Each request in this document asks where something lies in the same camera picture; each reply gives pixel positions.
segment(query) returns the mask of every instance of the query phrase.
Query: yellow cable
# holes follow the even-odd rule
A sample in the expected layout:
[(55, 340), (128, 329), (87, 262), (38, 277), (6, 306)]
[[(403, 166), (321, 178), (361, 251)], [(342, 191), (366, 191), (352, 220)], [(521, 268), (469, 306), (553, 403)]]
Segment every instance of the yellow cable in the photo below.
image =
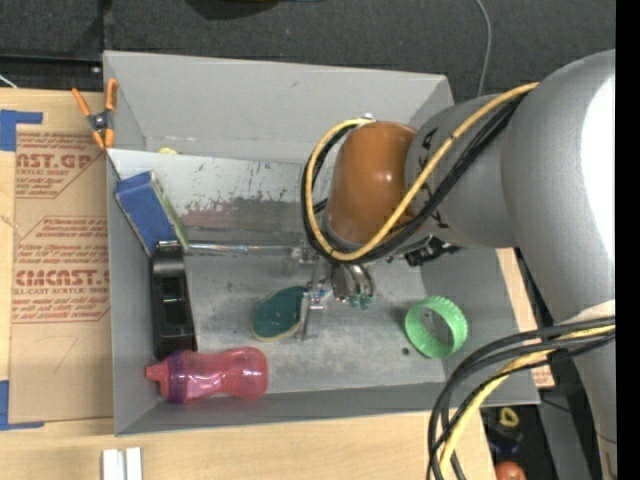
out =
[[(603, 327), (596, 327), (594, 329), (586, 329), (584, 331), (576, 331), (576, 332), (572, 332), (570, 334), (565, 334), (563, 336), (560, 336), (559, 338), (557, 338), (557, 340), (554, 340), (554, 341), (562, 341), (562, 340), (567, 340), (567, 339), (570, 339), (570, 338), (582, 338), (582, 337), (586, 337), (586, 336), (594, 336), (594, 335), (598, 335), (598, 334), (604, 334), (606, 332), (612, 331), (615, 328), (616, 328), (615, 325), (607, 325), (607, 326), (603, 326)], [(558, 346), (555, 346), (555, 347), (549, 348), (549, 350), (541, 350), (539, 352), (531, 352), (530, 354), (525, 354), (525, 355), (523, 355), (521, 357), (518, 357), (518, 358), (514, 359), (513, 361), (511, 361), (510, 363), (508, 363), (506, 366), (504, 366), (498, 372), (498, 375), (502, 375), (504, 373), (509, 373), (509, 372), (512, 372), (513, 370), (516, 370), (516, 369), (518, 369), (518, 368), (520, 368), (522, 366), (527, 366), (527, 365), (536, 363), (536, 362), (540, 361), (541, 359), (544, 359), (547, 355), (549, 355), (551, 352), (553, 352), (557, 348), (558, 348)], [(487, 384), (481, 391), (478, 392), (478, 394), (473, 398), (471, 403), (466, 407), (466, 409), (464, 410), (464, 412), (460, 416), (460, 419), (458, 420), (458, 422), (456, 423), (455, 427), (451, 431), (451, 434), (449, 435), (449, 438), (445, 442), (444, 448), (442, 449), (442, 455), (440, 456), (439, 464), (440, 464), (440, 469), (442, 470), (443, 474), (445, 473), (445, 468), (449, 464), (449, 460), (451, 460), (451, 455), (453, 454), (453, 450), (455, 449), (455, 446), (458, 443), (458, 440), (460, 439), (460, 436), (462, 435), (462, 432), (464, 432), (464, 429), (467, 426), (467, 423), (469, 422), (469, 419), (471, 418), (471, 416), (475, 413), (475, 411), (477, 411), (480, 408), (480, 405), (482, 405), (482, 403), (487, 399), (487, 397), (500, 384), (502, 384), (505, 380), (507, 380), (508, 377), (509, 376), (506, 375), (504, 377), (500, 377), (498, 379), (495, 379), (492, 382), (490, 382), (489, 384)]]
[(532, 84), (523, 85), (515, 89), (512, 89), (510, 91), (507, 91), (501, 94), (500, 96), (497, 96), (496, 98), (488, 102), (486, 105), (483, 105), (480, 109), (478, 109), (471, 116), (465, 119), (465, 121), (460, 126), (458, 126), (458, 128), (456, 128), (456, 130), (451, 134), (451, 136), (448, 137), (440, 145), (438, 150), (429, 159), (429, 162), (427, 162), (427, 165), (425, 165), (425, 167), (423, 168), (422, 172), (420, 173), (416, 181), (413, 183), (409, 191), (402, 198), (402, 201), (400, 202), (398, 207), (387, 219), (385, 224), (382, 226), (382, 228), (380, 228), (380, 230), (376, 233), (376, 235), (373, 238), (371, 238), (371, 240), (369, 240), (360, 249), (357, 249), (356, 251), (349, 252), (349, 253), (342, 253), (339, 251), (335, 251), (331, 246), (331, 244), (329, 244), (329, 242), (326, 240), (326, 238), (322, 234), (322, 231), (320, 230), (320, 226), (318, 225), (318, 222), (315, 217), (315, 213), (313, 211), (312, 187), (311, 187), (312, 181), (313, 181), (313, 170), (314, 170), (316, 161), (318, 159), (318, 156), (320, 155), (320, 151), (322, 150), (324, 145), (329, 141), (331, 137), (333, 137), (338, 131), (345, 128), (346, 126), (353, 126), (354, 124), (356, 125), (364, 124), (366, 122), (369, 122), (369, 120), (352, 119), (350, 121), (345, 121), (344, 123), (341, 123), (335, 126), (334, 128), (332, 128), (322, 139), (320, 139), (320, 142), (318, 142), (315, 149), (313, 150), (313, 153), (311, 154), (311, 158), (309, 159), (307, 176), (304, 180), (305, 194), (307, 199), (305, 211), (307, 213), (307, 218), (309, 220), (309, 226), (311, 227), (314, 237), (316, 238), (318, 243), (325, 250), (325, 252), (327, 252), (329, 255), (331, 255), (331, 257), (339, 261), (356, 260), (364, 256), (368, 252), (370, 252), (380, 242), (382, 242), (382, 240), (389, 234), (389, 231), (391, 231), (391, 228), (393, 228), (393, 226), (396, 224), (398, 219), (405, 212), (409, 204), (411, 204), (411, 201), (413, 200), (415, 195), (418, 193), (418, 190), (420, 190), (420, 188), (424, 185), (424, 182), (427, 180), (429, 175), (431, 175), (431, 173), (434, 171), (436, 166), (440, 163), (444, 155), (449, 151), (449, 149), (451, 149), (451, 146), (453, 146), (455, 141), (458, 140), (458, 138), (460, 138), (460, 136), (462, 136), (465, 132), (467, 132), (469, 128), (471, 128), (474, 124), (476, 124), (480, 119), (486, 116), (493, 109), (495, 109), (499, 105), (502, 105), (506, 101), (512, 100), (520, 96), (521, 94), (525, 94), (531, 91), (537, 85), (538, 83), (532, 83)]

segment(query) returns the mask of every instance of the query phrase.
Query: orange object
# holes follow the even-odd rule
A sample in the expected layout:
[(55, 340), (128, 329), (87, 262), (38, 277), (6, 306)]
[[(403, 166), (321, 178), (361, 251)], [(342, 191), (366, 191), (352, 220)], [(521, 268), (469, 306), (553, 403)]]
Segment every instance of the orange object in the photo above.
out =
[(527, 480), (524, 470), (516, 462), (506, 460), (496, 464), (497, 480)]
[(118, 91), (118, 82), (115, 78), (110, 78), (107, 82), (105, 91), (104, 111), (99, 114), (92, 114), (89, 110), (87, 102), (75, 87), (71, 89), (80, 112), (87, 118), (90, 128), (93, 130), (93, 138), (104, 151), (105, 148), (112, 148), (115, 140), (113, 129), (111, 129), (111, 113), (115, 112), (117, 106), (116, 93)]
[[(389, 121), (356, 128), (336, 159), (329, 200), (328, 224), (351, 244), (368, 242), (406, 194), (405, 163), (415, 128)], [(408, 208), (398, 224), (413, 217)]]

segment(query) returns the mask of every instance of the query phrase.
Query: blue sponge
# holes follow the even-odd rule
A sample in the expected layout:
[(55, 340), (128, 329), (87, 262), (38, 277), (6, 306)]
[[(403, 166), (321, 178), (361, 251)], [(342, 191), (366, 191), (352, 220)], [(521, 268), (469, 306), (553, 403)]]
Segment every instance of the blue sponge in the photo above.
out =
[(188, 247), (182, 221), (153, 171), (118, 181), (115, 197), (148, 256), (160, 241)]

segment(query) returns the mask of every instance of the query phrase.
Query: stain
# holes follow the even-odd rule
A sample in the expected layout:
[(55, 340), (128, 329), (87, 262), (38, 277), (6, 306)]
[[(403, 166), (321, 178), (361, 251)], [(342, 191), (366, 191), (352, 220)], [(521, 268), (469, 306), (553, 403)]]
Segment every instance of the stain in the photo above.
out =
[(187, 227), (217, 231), (297, 233), (301, 229), (298, 204), (265, 198), (261, 191), (251, 199), (193, 201), (181, 219)]

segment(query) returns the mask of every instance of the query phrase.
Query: white plastic part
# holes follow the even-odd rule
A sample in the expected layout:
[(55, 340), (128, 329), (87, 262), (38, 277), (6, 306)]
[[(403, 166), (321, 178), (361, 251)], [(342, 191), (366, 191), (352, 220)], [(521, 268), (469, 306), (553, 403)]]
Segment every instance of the white plastic part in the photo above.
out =
[(102, 452), (102, 480), (142, 480), (142, 449)]

